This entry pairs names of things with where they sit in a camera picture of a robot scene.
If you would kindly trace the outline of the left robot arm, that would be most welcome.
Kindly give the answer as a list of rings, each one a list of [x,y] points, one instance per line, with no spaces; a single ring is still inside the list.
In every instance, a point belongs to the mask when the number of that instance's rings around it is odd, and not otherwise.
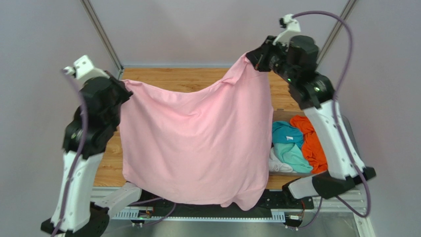
[[[117,131],[121,106],[133,95],[114,77],[93,77],[82,87],[70,78],[80,105],[66,126],[63,140],[63,178],[53,216],[41,231],[56,236],[100,237],[110,221],[111,209],[90,200],[93,182],[109,140]]]

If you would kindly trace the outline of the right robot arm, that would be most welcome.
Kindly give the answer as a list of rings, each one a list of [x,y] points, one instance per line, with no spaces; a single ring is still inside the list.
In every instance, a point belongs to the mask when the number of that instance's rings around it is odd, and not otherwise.
[[[361,161],[352,144],[331,81],[317,72],[318,53],[311,37],[294,36],[288,43],[281,43],[268,36],[260,47],[246,54],[255,70],[273,72],[288,83],[290,95],[314,127],[326,156],[326,171],[283,186],[291,199],[333,198],[377,175],[373,167]]]

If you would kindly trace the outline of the pink t shirt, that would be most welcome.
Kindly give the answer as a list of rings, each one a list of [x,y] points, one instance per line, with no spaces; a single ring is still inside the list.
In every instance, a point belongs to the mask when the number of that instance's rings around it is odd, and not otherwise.
[[[124,84],[123,176],[176,203],[252,209],[266,188],[273,107],[268,74],[241,56],[222,79],[182,93]]]

